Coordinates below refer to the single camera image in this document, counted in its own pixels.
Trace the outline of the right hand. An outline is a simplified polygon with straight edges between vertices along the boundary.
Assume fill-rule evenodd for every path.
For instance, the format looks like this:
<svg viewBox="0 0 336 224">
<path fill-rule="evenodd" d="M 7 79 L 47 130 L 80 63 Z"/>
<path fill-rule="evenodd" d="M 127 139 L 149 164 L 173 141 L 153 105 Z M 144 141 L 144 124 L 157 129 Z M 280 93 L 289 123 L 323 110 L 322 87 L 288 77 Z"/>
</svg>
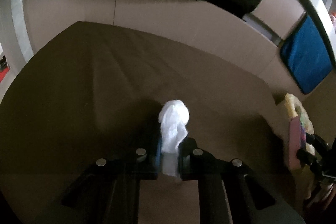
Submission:
<svg viewBox="0 0 336 224">
<path fill-rule="evenodd" d="M 316 184 L 314 181 L 305 185 L 303 207 L 309 208 L 313 205 L 326 210 L 335 197 L 335 184 Z"/>
</svg>

